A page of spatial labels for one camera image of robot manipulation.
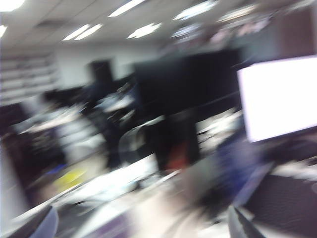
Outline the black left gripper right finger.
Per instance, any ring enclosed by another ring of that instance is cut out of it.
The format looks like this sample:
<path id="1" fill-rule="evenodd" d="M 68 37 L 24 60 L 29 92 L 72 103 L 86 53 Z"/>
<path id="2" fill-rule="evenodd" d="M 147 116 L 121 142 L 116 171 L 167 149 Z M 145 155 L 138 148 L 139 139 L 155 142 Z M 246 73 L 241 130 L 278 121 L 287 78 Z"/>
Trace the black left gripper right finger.
<path id="1" fill-rule="evenodd" d="M 231 238 L 262 238 L 263 235 L 234 206 L 228 207 L 228 228 Z"/>

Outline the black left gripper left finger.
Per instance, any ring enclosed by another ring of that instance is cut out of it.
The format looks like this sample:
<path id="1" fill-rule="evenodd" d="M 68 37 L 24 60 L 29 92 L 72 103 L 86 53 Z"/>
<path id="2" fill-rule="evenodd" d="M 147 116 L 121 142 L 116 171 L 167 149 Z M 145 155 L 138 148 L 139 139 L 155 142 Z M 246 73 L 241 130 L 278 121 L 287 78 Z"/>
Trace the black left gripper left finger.
<path id="1" fill-rule="evenodd" d="M 58 212 L 47 206 L 33 214 L 13 218 L 1 238 L 54 238 L 58 228 Z"/>

